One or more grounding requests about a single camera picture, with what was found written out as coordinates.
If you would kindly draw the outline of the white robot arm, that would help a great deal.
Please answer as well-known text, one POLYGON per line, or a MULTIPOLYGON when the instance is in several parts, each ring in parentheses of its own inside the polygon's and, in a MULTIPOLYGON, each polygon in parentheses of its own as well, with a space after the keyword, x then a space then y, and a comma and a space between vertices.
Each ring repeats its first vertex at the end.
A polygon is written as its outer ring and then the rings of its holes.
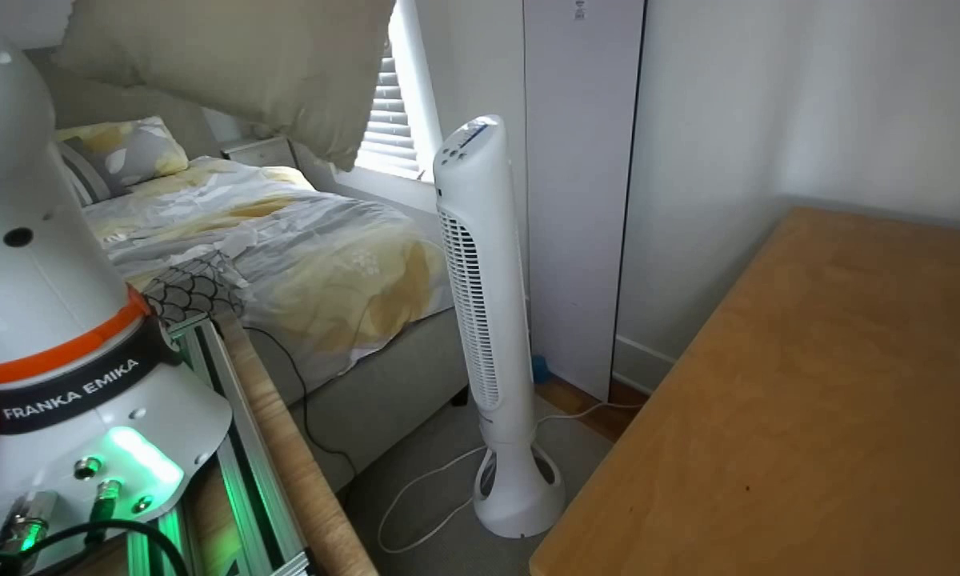
POLYGON ((99 487, 155 518, 229 428, 228 399, 107 267, 50 131, 39 71, 0 38, 0 530, 15 517, 73 524, 99 487))

